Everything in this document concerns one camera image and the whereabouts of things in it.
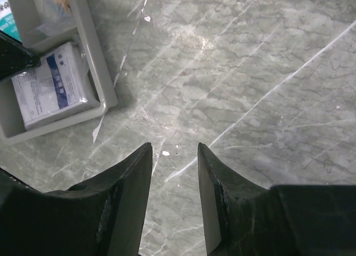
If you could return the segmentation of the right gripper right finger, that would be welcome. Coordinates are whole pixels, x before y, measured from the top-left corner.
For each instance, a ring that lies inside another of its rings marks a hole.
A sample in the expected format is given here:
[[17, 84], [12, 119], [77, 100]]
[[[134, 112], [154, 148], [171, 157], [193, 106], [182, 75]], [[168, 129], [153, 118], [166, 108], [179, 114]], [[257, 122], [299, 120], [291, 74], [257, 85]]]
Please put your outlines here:
[[264, 189], [197, 148], [208, 255], [354, 255], [355, 186]]

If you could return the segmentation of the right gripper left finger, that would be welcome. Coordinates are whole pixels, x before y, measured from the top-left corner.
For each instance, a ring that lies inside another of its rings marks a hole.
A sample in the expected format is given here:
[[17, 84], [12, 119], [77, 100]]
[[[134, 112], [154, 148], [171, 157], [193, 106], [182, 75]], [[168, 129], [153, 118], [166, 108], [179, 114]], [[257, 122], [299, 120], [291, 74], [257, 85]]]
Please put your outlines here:
[[138, 255], [152, 145], [67, 190], [42, 193], [1, 171], [2, 255]]

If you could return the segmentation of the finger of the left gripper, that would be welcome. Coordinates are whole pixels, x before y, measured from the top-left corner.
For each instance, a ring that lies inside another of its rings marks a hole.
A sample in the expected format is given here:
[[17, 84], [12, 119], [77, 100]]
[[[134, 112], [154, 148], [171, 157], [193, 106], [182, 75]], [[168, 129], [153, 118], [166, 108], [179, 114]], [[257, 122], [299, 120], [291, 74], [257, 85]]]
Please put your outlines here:
[[26, 49], [18, 40], [2, 31], [0, 53], [1, 81], [41, 65], [40, 56]]

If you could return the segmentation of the grey plastic divided tray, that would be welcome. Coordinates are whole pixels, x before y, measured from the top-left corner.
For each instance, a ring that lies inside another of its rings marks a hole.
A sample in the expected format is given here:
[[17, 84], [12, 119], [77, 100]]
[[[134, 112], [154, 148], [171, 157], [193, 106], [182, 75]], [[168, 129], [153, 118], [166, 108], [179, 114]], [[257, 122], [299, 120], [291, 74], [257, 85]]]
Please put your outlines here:
[[16, 144], [65, 127], [79, 124], [106, 113], [117, 105], [115, 88], [100, 46], [95, 25], [87, 0], [70, 0], [71, 10], [76, 22], [74, 28], [58, 35], [32, 35], [30, 31], [38, 25], [39, 16], [34, 0], [8, 0], [21, 38], [26, 49], [42, 58], [67, 42], [74, 42], [81, 55], [87, 60], [88, 79], [98, 104], [77, 112], [64, 119], [26, 130], [12, 84], [12, 78], [1, 81], [1, 139], [6, 144]]

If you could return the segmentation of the bag of cotton swabs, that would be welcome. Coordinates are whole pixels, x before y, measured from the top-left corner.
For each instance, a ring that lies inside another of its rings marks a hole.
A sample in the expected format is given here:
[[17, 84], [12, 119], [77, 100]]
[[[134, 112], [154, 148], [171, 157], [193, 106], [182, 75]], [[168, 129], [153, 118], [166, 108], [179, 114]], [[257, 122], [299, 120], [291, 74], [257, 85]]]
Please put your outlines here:
[[75, 27], [70, 0], [34, 0], [39, 16], [38, 25], [30, 31], [32, 35], [58, 36]]

